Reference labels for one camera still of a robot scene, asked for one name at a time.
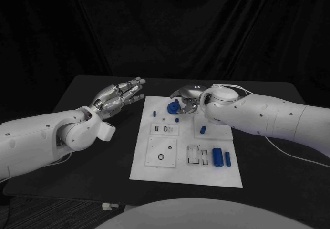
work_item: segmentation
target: blue object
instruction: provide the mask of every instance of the blue object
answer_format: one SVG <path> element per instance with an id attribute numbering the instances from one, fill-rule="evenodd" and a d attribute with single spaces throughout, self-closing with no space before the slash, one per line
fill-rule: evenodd
<path id="1" fill-rule="evenodd" d="M 232 166 L 229 152 L 225 152 L 225 164 L 226 166 Z"/>
<path id="2" fill-rule="evenodd" d="M 204 134 L 206 126 L 202 126 L 200 133 Z"/>
<path id="3" fill-rule="evenodd" d="M 177 110 L 180 109 L 179 100 L 176 99 L 167 106 L 167 111 L 171 115 L 177 114 Z"/>
<path id="4" fill-rule="evenodd" d="M 216 167 L 223 166 L 222 149 L 213 148 L 213 164 Z"/>

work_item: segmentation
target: blue part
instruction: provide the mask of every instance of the blue part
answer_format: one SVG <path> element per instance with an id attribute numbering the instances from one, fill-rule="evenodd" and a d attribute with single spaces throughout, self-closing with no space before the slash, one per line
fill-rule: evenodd
<path id="1" fill-rule="evenodd" d="M 232 166 L 229 152 L 225 152 L 225 164 L 226 164 L 226 166 Z"/>
<path id="2" fill-rule="evenodd" d="M 206 126 L 202 126 L 200 133 L 204 134 Z"/>
<path id="3" fill-rule="evenodd" d="M 222 149 L 213 148 L 213 164 L 216 167 L 223 166 L 223 157 L 222 157 Z"/>
<path id="4" fill-rule="evenodd" d="M 179 100 L 176 99 L 167 106 L 167 111 L 171 115 L 177 114 L 177 110 L 180 109 Z"/>

